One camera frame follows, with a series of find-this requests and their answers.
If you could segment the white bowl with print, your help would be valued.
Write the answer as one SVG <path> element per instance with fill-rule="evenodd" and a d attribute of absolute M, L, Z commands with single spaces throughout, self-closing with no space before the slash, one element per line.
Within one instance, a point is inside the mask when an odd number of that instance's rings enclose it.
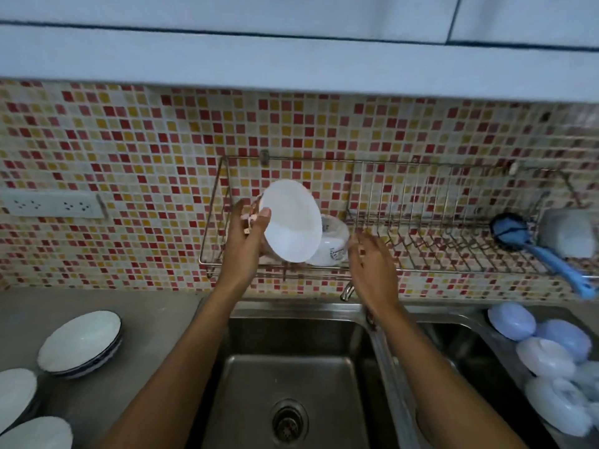
<path fill-rule="evenodd" d="M 346 223 L 330 215 L 321 215 L 322 237 L 316 252 L 305 261 L 318 267 L 333 267 L 348 259 L 350 232 Z"/>

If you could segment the person's left forearm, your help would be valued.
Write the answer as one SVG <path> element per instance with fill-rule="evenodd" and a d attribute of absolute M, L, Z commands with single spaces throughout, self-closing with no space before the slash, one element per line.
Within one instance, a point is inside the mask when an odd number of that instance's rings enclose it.
<path fill-rule="evenodd" d="M 248 283 L 218 283 L 99 449 L 184 449 L 229 317 Z"/>

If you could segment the white wall power strip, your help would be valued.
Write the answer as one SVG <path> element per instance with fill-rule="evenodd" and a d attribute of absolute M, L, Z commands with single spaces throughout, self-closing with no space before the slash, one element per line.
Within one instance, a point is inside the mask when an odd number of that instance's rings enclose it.
<path fill-rule="evenodd" d="M 18 217 L 107 218 L 99 195 L 88 191 L 3 189 L 0 201 Z"/>

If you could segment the plain white bowl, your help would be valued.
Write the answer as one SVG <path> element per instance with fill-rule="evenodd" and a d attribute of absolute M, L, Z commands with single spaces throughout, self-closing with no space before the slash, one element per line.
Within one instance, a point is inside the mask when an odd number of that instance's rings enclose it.
<path fill-rule="evenodd" d="M 289 179 L 272 182 L 261 195 L 258 208 L 271 211 L 264 237 L 274 255 L 289 263 L 304 263 L 317 251 L 322 238 L 320 210 L 302 183 Z"/>

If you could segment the round sink drain strainer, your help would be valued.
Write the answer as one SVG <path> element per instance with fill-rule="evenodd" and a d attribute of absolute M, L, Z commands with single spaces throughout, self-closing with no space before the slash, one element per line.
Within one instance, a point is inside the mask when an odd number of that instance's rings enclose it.
<path fill-rule="evenodd" d="M 296 447 L 307 438 L 309 416 L 297 400 L 287 398 L 278 401 L 272 407 L 269 419 L 271 437 L 276 447 Z"/>

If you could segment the person's right hand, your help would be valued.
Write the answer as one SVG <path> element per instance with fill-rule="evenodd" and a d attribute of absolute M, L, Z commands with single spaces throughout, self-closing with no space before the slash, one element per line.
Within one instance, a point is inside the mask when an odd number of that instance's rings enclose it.
<path fill-rule="evenodd" d="M 354 281 L 355 290 L 377 323 L 397 312 L 398 277 L 393 256 L 379 237 L 357 230 L 350 238 L 350 246 L 361 247 L 364 276 Z"/>

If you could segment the blue striped bowl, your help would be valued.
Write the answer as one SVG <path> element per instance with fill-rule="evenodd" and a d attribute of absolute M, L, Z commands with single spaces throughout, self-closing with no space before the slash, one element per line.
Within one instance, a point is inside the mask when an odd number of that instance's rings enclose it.
<path fill-rule="evenodd" d="M 119 330 L 116 338 L 109 344 L 109 346 L 103 351 L 101 352 L 99 355 L 97 355 L 96 357 L 94 357 L 92 360 L 89 360 L 85 363 L 83 363 L 82 365 L 76 367 L 76 368 L 72 368 L 69 370 L 63 370 L 63 371 L 57 371 L 57 372 L 51 372 L 49 370 L 46 370 L 45 373 L 57 377 L 57 378 L 62 378 L 62 379 L 77 379 L 77 378 L 81 378 L 84 377 L 86 375 L 89 375 L 91 373 L 93 373 L 96 370 L 99 370 L 101 367 L 103 367 L 103 365 L 105 365 L 106 363 L 108 363 L 116 354 L 116 352 L 119 350 L 120 346 L 122 345 L 124 339 L 124 330 L 121 329 Z"/>

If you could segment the white plate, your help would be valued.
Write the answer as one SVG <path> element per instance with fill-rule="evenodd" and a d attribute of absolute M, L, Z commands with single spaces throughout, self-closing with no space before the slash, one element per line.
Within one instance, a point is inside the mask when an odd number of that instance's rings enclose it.
<path fill-rule="evenodd" d="M 54 416 L 34 418 L 0 436 L 0 449 L 71 449 L 72 443 L 71 426 Z"/>
<path fill-rule="evenodd" d="M 38 379 L 32 370 L 0 371 L 0 435 L 32 419 L 39 404 Z"/>

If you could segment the blue round plastic lid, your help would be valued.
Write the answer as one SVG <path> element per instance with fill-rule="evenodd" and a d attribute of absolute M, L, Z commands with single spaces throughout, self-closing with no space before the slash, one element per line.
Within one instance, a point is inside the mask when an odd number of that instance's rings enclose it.
<path fill-rule="evenodd" d="M 535 335 L 536 319 L 519 303 L 496 304 L 491 306 L 486 314 L 492 327 L 506 339 L 520 342 Z"/>
<path fill-rule="evenodd" d="M 535 336 L 563 346 L 577 364 L 588 361 L 592 351 L 592 340 L 588 333 L 563 319 L 553 318 L 542 322 L 537 326 Z"/>

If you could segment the pale round plastic lid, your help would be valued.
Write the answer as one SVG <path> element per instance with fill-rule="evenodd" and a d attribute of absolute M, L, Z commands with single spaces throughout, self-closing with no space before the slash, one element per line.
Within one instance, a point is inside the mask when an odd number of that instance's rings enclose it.
<path fill-rule="evenodd" d="M 552 340 L 530 337 L 515 348 L 522 364 L 537 377 L 569 379 L 575 374 L 573 355 Z"/>
<path fill-rule="evenodd" d="M 585 437 L 594 426 L 588 399 L 568 379 L 536 377 L 524 392 L 537 414 L 566 435 Z"/>

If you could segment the white bowl with dark rim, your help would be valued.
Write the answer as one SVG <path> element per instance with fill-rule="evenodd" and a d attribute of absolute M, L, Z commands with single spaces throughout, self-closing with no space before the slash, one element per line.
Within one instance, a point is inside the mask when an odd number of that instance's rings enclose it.
<path fill-rule="evenodd" d="M 109 310 L 75 317 L 44 341 L 37 354 L 38 367 L 56 377 L 82 377 L 116 353 L 123 329 L 121 317 Z"/>

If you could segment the white upper cabinet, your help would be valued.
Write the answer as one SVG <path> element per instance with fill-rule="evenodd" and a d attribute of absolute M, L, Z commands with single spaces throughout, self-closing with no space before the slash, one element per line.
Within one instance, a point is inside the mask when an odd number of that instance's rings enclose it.
<path fill-rule="evenodd" d="M 0 0 L 0 77 L 599 103 L 599 0 Z"/>

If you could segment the person's right forearm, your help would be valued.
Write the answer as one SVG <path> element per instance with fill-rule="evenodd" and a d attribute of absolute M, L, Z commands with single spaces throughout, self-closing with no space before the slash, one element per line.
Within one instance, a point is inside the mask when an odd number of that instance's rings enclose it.
<path fill-rule="evenodd" d="M 398 300 L 368 301 L 407 377 L 437 449 L 528 449 L 442 356 Z"/>

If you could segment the blue dish brush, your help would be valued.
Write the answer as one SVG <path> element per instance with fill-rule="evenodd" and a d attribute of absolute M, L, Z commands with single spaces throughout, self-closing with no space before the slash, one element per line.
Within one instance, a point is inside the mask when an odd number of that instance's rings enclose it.
<path fill-rule="evenodd" d="M 525 251 L 543 263 L 549 270 L 561 276 L 580 298 L 590 300 L 598 290 L 580 271 L 567 264 L 550 249 L 533 242 L 527 221 L 514 212 L 502 212 L 489 222 L 489 231 L 494 242 L 505 251 Z"/>

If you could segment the person's left hand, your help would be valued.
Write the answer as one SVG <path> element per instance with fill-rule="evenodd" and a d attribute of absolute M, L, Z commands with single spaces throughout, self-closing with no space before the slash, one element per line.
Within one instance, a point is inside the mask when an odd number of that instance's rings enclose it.
<path fill-rule="evenodd" d="M 229 218 L 229 229 L 223 254 L 221 274 L 217 285 L 243 294 L 254 279 L 264 237 L 248 239 L 244 233 L 242 212 L 244 203 L 238 201 Z"/>

